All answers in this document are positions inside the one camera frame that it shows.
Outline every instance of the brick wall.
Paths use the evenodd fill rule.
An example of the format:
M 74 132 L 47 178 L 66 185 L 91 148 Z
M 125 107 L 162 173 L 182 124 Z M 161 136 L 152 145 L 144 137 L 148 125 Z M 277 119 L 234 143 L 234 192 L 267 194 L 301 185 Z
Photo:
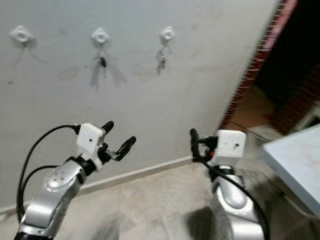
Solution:
M 235 115 L 239 104 L 243 101 L 244 96 L 248 93 L 248 90 L 255 81 L 259 70 L 267 60 L 272 47 L 274 46 L 296 5 L 297 0 L 282 0 L 279 3 L 269 26 L 267 27 L 259 45 L 256 48 L 251 63 L 244 71 L 240 85 L 238 86 L 226 112 L 224 113 L 224 117 L 219 126 L 220 129 L 225 128 L 231 118 Z
M 292 130 L 304 115 L 320 100 L 320 64 L 314 65 L 304 77 L 297 94 L 271 119 L 271 125 L 282 134 Z

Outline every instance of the white table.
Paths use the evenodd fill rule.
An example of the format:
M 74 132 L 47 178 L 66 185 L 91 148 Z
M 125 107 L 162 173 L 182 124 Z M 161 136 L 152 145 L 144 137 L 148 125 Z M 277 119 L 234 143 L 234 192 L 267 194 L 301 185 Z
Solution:
M 320 215 L 320 124 L 265 144 L 261 158 Z

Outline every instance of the baseboard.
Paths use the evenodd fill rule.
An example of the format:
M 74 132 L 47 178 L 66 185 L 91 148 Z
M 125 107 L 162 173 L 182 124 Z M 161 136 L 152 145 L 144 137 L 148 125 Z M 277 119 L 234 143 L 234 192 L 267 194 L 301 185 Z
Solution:
M 180 158 L 180 159 L 177 159 L 174 161 L 162 163 L 162 164 L 159 164 L 156 166 L 146 167 L 141 170 L 132 171 L 132 172 L 118 175 L 118 176 L 113 176 L 113 177 L 110 177 L 110 178 L 107 178 L 104 180 L 89 183 L 89 184 L 84 185 L 80 189 L 78 196 L 83 195 L 83 194 L 92 193 L 92 192 L 102 190 L 105 188 L 110 188 L 115 185 L 123 184 L 123 183 L 129 182 L 129 181 L 132 181 L 132 180 L 144 178 L 146 176 L 149 176 L 152 174 L 157 174 L 157 173 L 160 173 L 160 172 L 163 172 L 166 170 L 186 166 L 191 163 L 192 163 L 192 157 L 187 156 L 187 157 L 183 157 L 183 158 Z M 24 203 L 24 205 L 27 206 L 29 203 L 30 203 L 30 201 L 26 201 Z M 16 205 L 10 205 L 7 207 L 0 208 L 0 215 L 2 215 L 2 214 L 12 215 L 15 213 L 16 213 Z

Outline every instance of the tiled floor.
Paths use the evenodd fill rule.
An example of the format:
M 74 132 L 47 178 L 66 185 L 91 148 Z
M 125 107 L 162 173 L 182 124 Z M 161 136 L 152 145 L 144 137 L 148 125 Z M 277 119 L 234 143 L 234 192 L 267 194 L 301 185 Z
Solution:
M 262 143 L 248 135 L 238 174 L 268 214 L 272 239 L 319 239 L 319 226 L 279 197 L 279 187 L 286 187 L 258 158 Z M 210 240 L 211 184 L 205 172 L 193 163 L 77 197 L 55 239 Z M 14 239 L 17 227 L 15 216 L 0 223 L 1 239 Z

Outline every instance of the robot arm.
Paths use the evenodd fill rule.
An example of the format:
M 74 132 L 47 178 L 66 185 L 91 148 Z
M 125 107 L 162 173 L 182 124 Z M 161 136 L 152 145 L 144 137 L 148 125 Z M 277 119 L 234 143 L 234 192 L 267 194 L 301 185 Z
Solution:
M 117 152 L 108 150 L 104 138 L 113 126 L 112 121 L 102 128 L 90 123 L 81 125 L 76 141 L 79 156 L 70 157 L 46 176 L 39 195 L 26 209 L 15 240 L 52 240 L 87 177 L 100 171 L 110 159 L 120 161 L 130 151 L 136 142 L 134 136 Z
M 216 223 L 213 239 L 269 239 L 269 227 L 261 207 L 244 189 L 242 179 L 235 175 L 233 169 L 244 154 L 246 134 L 241 131 L 219 130 L 215 137 L 199 139 L 193 128 L 190 135 L 193 159 L 202 162 L 209 169 L 212 181 L 210 207 Z M 200 154 L 199 144 L 207 146 L 204 154 Z M 256 216 L 256 209 L 263 216 L 267 228 L 265 232 Z

